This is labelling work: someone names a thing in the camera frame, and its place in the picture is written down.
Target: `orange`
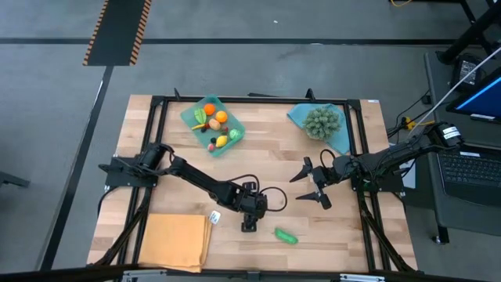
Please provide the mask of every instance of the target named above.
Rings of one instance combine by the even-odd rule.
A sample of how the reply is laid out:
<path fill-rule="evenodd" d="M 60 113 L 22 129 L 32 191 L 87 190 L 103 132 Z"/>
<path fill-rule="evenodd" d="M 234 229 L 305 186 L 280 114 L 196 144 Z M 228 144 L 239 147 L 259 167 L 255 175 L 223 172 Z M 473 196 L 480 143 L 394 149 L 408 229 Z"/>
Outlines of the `orange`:
<path fill-rule="evenodd" d="M 216 111 L 216 107 L 213 104 L 206 104 L 204 106 L 205 114 L 211 115 Z"/>
<path fill-rule="evenodd" d="M 227 120 L 228 120 L 228 114 L 226 114 L 224 111 L 220 110 L 219 112 L 216 113 L 216 121 L 223 123 L 226 122 Z"/>

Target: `black line on floor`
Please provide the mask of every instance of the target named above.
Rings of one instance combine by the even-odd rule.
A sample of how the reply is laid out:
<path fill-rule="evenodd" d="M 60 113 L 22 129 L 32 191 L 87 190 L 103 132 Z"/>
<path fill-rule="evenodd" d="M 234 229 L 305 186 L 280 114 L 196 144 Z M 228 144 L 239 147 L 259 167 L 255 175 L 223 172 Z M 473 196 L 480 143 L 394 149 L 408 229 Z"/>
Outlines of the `black line on floor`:
<path fill-rule="evenodd" d="M 87 45 L 90 38 L 0 38 L 0 45 Z M 145 38 L 148 45 L 451 45 L 455 39 Z"/>
<path fill-rule="evenodd" d="M 59 247 L 61 237 L 63 236 L 64 226 L 67 223 L 73 199 L 77 193 L 78 182 L 80 181 L 81 172 L 84 168 L 85 159 L 87 158 L 88 149 L 91 145 L 94 130 L 96 129 L 96 124 L 103 106 L 104 97 L 108 89 L 108 84 L 110 83 L 112 72 L 113 67 L 106 67 L 104 71 L 96 100 L 92 106 L 87 125 L 85 126 L 84 134 L 80 140 L 75 159 L 70 168 L 70 174 L 68 175 L 67 182 L 63 189 L 61 200 L 59 201 L 58 208 L 56 209 L 57 217 L 52 221 L 52 228 L 48 234 L 48 243 L 46 244 L 46 248 L 42 249 L 42 251 L 45 250 L 45 253 L 41 259 L 40 270 L 50 270 L 52 268 L 52 264 L 54 263 L 54 259 L 56 258 L 57 249 Z"/>
<path fill-rule="evenodd" d="M 0 38 L 0 44 L 87 45 L 90 38 Z"/>

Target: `green vegetable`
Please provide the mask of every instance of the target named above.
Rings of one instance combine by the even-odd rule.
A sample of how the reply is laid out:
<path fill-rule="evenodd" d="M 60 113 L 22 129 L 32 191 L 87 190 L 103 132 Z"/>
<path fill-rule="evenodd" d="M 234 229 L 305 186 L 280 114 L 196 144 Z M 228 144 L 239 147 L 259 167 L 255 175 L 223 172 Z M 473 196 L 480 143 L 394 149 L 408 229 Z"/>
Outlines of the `green vegetable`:
<path fill-rule="evenodd" d="M 205 124 L 205 121 L 207 120 L 207 115 L 205 114 L 204 109 L 196 109 L 195 110 L 195 119 L 198 121 L 199 124 Z"/>
<path fill-rule="evenodd" d="M 294 235 L 289 234 L 280 228 L 275 228 L 275 237 L 288 244 L 297 244 L 297 238 Z"/>
<path fill-rule="evenodd" d="M 311 139 L 328 140 L 341 129 L 339 115 L 327 107 L 311 110 L 303 121 L 306 134 Z"/>

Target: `tray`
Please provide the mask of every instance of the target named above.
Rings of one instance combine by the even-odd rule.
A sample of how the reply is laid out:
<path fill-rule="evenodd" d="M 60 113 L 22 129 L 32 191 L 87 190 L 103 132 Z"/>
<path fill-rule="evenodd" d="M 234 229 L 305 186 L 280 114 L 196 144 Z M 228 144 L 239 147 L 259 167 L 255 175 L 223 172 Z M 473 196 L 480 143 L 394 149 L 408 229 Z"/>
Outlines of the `tray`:
<path fill-rule="evenodd" d="M 216 107 L 216 111 L 211 116 L 207 116 L 207 122 L 209 122 L 211 118 L 215 117 L 218 111 L 223 110 L 228 114 L 228 120 L 224 124 L 222 124 L 222 126 L 227 126 L 228 131 L 231 131 L 232 129 L 237 129 L 241 133 L 240 137 L 236 139 L 229 139 L 228 137 L 228 142 L 225 146 L 221 148 L 216 148 L 212 152 L 209 152 L 209 150 L 207 150 L 207 152 L 213 157 L 218 157 L 243 138 L 243 136 L 245 135 L 245 127 L 236 119 L 236 117 L 232 115 L 231 112 L 229 112 L 228 109 L 226 109 L 225 105 L 221 102 L 221 100 L 218 99 L 217 96 L 208 95 L 202 100 L 198 101 L 195 105 L 193 105 L 189 109 L 184 110 L 181 113 L 181 119 L 186 123 L 186 125 L 189 126 L 190 129 L 193 126 L 199 125 L 199 122 L 195 118 L 195 110 L 203 109 L 205 104 L 207 103 L 212 103 Z M 219 136 L 222 135 L 220 132 L 212 130 L 210 128 L 204 133 L 202 133 L 200 129 L 195 129 L 193 130 L 193 134 L 195 134 L 196 138 L 205 149 L 207 149 L 209 144 L 211 144 L 211 138 L 215 137 L 217 139 Z"/>

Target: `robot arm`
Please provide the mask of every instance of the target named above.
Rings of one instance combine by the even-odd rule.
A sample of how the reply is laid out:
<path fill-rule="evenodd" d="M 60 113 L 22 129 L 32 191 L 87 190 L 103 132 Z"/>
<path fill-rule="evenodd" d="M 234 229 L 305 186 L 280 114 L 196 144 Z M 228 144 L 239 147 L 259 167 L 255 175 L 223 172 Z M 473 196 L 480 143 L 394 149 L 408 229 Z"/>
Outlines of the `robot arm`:
<path fill-rule="evenodd" d="M 164 158 L 166 152 L 169 153 L 171 165 L 165 169 L 158 169 L 160 161 Z M 266 211 L 268 211 L 268 199 L 266 195 L 260 193 L 259 182 L 256 176 L 243 175 L 236 179 L 224 181 L 213 179 L 193 167 L 185 159 L 174 155 L 172 147 L 162 143 L 149 144 L 139 156 L 135 157 L 132 164 L 127 164 L 123 161 L 120 162 L 123 164 L 120 168 L 122 173 L 133 175 L 139 179 L 148 179 L 162 175 L 177 176 L 207 192 L 209 197 L 216 201 L 218 205 L 234 212 L 244 213 L 242 232 L 255 232 L 257 220 L 262 219 Z M 110 171 L 109 166 L 106 165 L 101 164 L 100 168 L 105 172 Z M 256 178 L 256 182 L 247 182 L 242 185 L 233 182 L 234 180 L 248 176 Z"/>
<path fill-rule="evenodd" d="M 329 198 L 323 188 L 357 176 L 368 186 L 377 186 L 378 181 L 390 173 L 399 173 L 399 165 L 430 152 L 452 150 L 459 147 L 463 139 L 456 127 L 447 123 L 428 125 L 417 136 L 404 143 L 391 146 L 374 154 L 335 157 L 331 168 L 313 168 L 309 157 L 305 157 L 303 169 L 291 182 L 311 175 L 316 184 L 315 192 L 298 197 L 298 200 L 314 200 L 330 208 Z"/>

